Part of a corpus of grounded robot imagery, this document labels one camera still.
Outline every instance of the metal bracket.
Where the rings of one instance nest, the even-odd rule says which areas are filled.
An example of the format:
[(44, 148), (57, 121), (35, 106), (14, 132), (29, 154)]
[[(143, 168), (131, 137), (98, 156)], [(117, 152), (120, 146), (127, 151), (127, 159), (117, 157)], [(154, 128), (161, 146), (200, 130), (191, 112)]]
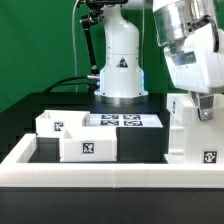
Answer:
[(198, 107), (198, 116), (201, 121), (208, 121), (214, 118), (213, 94), (189, 92), (193, 104)]

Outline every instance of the white container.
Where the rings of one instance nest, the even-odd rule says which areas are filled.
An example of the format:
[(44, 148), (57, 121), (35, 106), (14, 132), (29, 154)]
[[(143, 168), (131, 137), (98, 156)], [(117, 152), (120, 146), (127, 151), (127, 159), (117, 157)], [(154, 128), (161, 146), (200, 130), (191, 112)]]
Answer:
[(89, 111), (45, 110), (36, 118), (39, 137), (60, 137), (65, 128), (89, 126)]
[(214, 119), (201, 121), (187, 94), (169, 94), (170, 155), (183, 155), (183, 163), (224, 163), (224, 96), (215, 95)]
[(60, 138), (61, 162), (116, 161), (117, 137), (114, 127), (66, 129)]

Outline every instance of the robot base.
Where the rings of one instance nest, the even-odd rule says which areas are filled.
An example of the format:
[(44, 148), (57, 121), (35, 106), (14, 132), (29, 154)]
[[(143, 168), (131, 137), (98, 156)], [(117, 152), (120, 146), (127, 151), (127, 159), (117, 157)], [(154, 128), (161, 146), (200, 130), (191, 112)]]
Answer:
[(104, 103), (110, 103), (110, 104), (136, 104), (136, 103), (143, 103), (147, 102), (148, 100), (148, 94), (147, 95), (141, 95), (138, 97), (133, 98), (120, 98), (120, 97), (107, 97), (102, 95), (95, 95), (96, 101), (101, 101)]

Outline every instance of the green wall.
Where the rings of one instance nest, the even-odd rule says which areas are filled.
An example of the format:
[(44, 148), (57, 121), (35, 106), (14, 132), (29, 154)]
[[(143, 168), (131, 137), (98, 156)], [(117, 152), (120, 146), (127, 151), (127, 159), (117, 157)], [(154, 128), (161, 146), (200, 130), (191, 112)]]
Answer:
[[(0, 112), (32, 92), (41, 92), (54, 82), (74, 75), (71, 17), (75, 0), (0, 0)], [(78, 75), (89, 73), (89, 58), (76, 13)], [(140, 30), (142, 12), (126, 11), (124, 17)], [(175, 92), (162, 49), (157, 46), (152, 11), (146, 12), (143, 69), (150, 92)], [(102, 24), (92, 28), (99, 67), (104, 65)], [(75, 91), (75, 87), (57, 91)]]

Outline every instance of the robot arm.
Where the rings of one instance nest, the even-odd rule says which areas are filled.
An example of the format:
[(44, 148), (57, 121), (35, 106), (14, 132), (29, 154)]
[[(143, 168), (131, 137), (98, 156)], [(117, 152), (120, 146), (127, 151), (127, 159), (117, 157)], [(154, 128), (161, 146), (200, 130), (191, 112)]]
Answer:
[[(87, 0), (89, 15), (82, 17), (91, 61), (91, 78), (100, 79), (95, 98), (108, 103), (129, 104), (144, 101), (144, 73), (138, 65), (139, 31), (123, 19), (121, 9), (144, 9), (152, 6), (146, 0)], [(106, 64), (98, 71), (89, 28), (101, 21), (106, 37)]]
[(213, 94), (224, 91), (224, 33), (212, 0), (155, 0), (158, 43), (175, 87), (188, 90), (199, 118), (213, 115)]

